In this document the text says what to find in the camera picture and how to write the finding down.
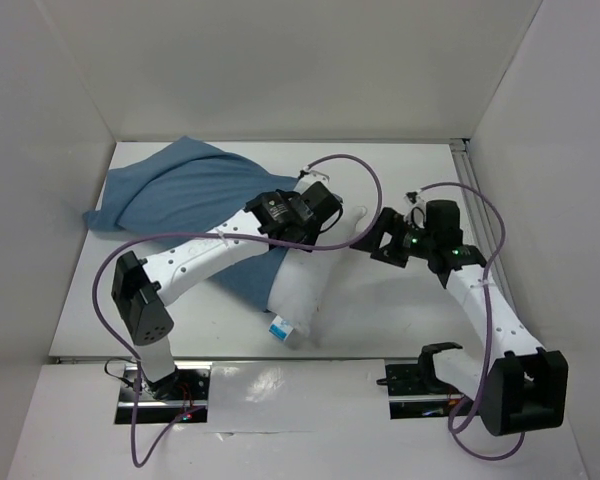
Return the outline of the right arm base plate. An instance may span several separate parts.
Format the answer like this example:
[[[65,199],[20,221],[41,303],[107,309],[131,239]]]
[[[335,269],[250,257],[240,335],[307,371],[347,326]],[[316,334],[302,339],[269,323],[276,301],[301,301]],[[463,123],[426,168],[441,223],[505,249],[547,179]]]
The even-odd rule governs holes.
[[[387,393],[391,420],[446,418],[462,399],[452,386],[428,386],[415,358],[386,360],[376,385]]]

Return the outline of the white pillow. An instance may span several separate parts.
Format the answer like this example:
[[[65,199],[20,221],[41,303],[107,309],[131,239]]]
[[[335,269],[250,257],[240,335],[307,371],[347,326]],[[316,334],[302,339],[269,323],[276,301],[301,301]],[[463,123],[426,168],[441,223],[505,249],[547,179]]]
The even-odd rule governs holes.
[[[263,256],[264,303],[261,310],[287,322],[304,337],[322,302],[332,270],[342,259],[342,249],[311,253],[281,247]]]

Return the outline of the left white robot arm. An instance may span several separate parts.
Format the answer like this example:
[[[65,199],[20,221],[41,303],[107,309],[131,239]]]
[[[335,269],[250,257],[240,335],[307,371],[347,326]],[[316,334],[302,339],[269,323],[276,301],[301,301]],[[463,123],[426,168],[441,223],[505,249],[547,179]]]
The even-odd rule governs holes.
[[[116,260],[111,296],[133,346],[147,347],[141,385],[155,399],[177,391],[179,372],[168,334],[167,307],[198,283],[280,241],[314,247],[323,224],[343,212],[341,200],[317,180],[301,193],[261,193],[211,231],[175,248],[140,259],[132,251]]]

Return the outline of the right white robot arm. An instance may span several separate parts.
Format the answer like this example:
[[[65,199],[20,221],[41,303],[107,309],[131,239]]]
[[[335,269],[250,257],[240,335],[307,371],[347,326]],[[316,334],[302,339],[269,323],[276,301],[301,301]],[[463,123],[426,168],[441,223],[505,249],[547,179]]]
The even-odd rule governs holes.
[[[396,267],[405,267],[410,258],[426,261],[489,356],[475,360],[456,342],[426,345],[416,369],[421,388],[436,393],[455,388],[477,400],[478,414],[494,436],[562,425],[567,360],[558,350],[546,350],[524,327],[487,272],[482,253],[464,242],[456,202],[417,201],[406,215],[385,207],[352,247]]]

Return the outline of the blue pillowcase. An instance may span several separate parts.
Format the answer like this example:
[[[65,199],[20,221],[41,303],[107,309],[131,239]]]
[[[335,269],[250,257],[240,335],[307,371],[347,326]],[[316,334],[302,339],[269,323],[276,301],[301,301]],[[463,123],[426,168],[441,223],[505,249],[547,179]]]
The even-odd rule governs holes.
[[[207,232],[259,194],[293,191],[297,183],[241,155],[182,137],[140,162],[110,170],[100,207],[83,218],[99,232]]]

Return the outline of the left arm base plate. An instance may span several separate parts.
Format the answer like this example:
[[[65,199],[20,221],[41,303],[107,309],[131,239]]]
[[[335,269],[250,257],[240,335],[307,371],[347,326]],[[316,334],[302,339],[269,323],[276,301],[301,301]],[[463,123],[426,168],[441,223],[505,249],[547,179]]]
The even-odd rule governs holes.
[[[138,424],[169,424],[177,416],[179,423],[205,423],[208,415],[208,399],[211,380],[209,362],[177,362],[177,378],[159,393],[153,392],[142,380],[138,398],[136,421]],[[125,363],[121,373],[113,373],[109,363],[105,373],[119,383],[119,394],[114,423],[130,425],[134,401],[134,382],[137,368]]]

